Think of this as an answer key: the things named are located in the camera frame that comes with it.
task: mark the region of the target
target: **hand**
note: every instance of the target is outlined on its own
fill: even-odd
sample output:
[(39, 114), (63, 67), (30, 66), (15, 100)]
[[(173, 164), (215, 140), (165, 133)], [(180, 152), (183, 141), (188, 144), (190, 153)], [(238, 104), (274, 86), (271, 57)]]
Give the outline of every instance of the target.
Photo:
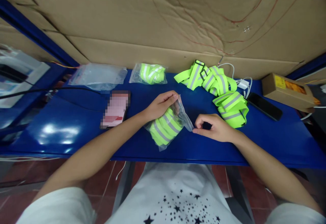
[(178, 93), (173, 90), (159, 94), (142, 113), (148, 121), (157, 119), (166, 112), (169, 106), (171, 106), (178, 97)]
[[(210, 130), (205, 130), (202, 128), (204, 122), (208, 122), (212, 125)], [(193, 130), (193, 133), (200, 134), (220, 142), (235, 143), (245, 136), (242, 132), (229, 126), (217, 114), (200, 114), (196, 119), (195, 126), (197, 128)]]

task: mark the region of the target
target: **clear plastic bag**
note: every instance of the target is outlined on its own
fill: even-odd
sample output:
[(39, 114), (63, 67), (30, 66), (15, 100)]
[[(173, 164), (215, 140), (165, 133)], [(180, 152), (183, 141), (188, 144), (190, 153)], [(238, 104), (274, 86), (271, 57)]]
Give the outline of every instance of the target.
[(194, 129), (193, 124), (184, 111), (180, 96), (163, 116), (145, 125), (146, 130), (150, 132), (160, 151), (165, 150), (169, 146), (183, 127), (186, 127), (190, 132)]
[(85, 85), (93, 90), (112, 90), (123, 84), (127, 68), (107, 64), (80, 65), (69, 80), (69, 85)]
[(167, 84), (165, 70), (166, 67), (159, 64), (136, 64), (131, 72), (129, 83)]

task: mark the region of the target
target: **white device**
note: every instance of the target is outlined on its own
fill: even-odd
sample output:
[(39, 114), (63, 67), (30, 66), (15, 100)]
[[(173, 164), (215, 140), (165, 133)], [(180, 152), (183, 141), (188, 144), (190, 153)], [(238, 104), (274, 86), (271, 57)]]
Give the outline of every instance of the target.
[[(50, 66), (46, 63), (39, 62), (22, 51), (6, 45), (1, 45), (0, 64), (5, 64), (27, 75), (26, 81), (31, 84), (35, 84), (50, 69)], [(14, 83), (5, 78), (1, 79), (0, 76), (0, 96), (29, 90), (32, 85), (27, 82)], [(0, 108), (11, 108), (22, 96), (0, 99)]]

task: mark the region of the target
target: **forearm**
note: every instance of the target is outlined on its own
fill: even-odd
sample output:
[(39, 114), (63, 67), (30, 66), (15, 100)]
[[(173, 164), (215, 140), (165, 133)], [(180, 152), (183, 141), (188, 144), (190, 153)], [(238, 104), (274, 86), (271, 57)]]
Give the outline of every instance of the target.
[(143, 112), (97, 136), (74, 153), (46, 182), (34, 200), (48, 192), (82, 182), (97, 173), (148, 120)]
[(276, 158), (244, 135), (239, 135), (233, 143), (269, 190), (287, 201), (322, 213), (300, 181)]

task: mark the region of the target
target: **cardboard wall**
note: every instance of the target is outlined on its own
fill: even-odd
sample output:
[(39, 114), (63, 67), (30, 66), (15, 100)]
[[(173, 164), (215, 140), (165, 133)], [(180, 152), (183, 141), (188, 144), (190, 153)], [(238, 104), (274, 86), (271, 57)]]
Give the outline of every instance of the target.
[(235, 77), (259, 79), (287, 75), (326, 51), (326, 0), (9, 1), (56, 33), (79, 63), (160, 63), (180, 72), (195, 58), (214, 65), (225, 56)]

